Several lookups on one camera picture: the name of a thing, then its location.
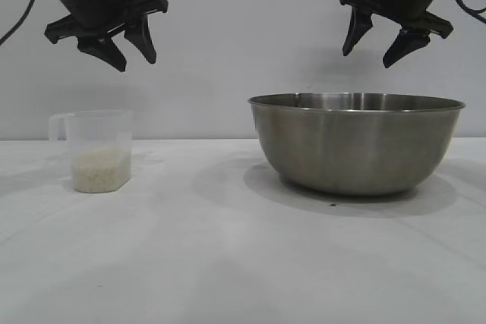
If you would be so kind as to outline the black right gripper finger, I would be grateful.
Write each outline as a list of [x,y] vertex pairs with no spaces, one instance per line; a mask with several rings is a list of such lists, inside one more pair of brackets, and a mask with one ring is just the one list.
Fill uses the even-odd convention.
[[424,48],[430,42],[426,30],[400,30],[398,36],[383,56],[383,66],[390,68],[408,54]]
[[348,33],[342,46],[342,54],[347,56],[372,27],[372,13],[357,7],[352,7]]

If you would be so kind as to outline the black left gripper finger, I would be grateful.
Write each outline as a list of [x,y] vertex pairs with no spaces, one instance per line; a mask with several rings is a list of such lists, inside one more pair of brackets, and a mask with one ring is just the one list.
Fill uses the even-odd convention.
[[118,71],[126,71],[127,60],[109,36],[88,36],[77,38],[80,52],[98,58]]
[[150,35],[147,15],[127,24],[124,38],[138,49],[149,64],[156,63],[157,53]]

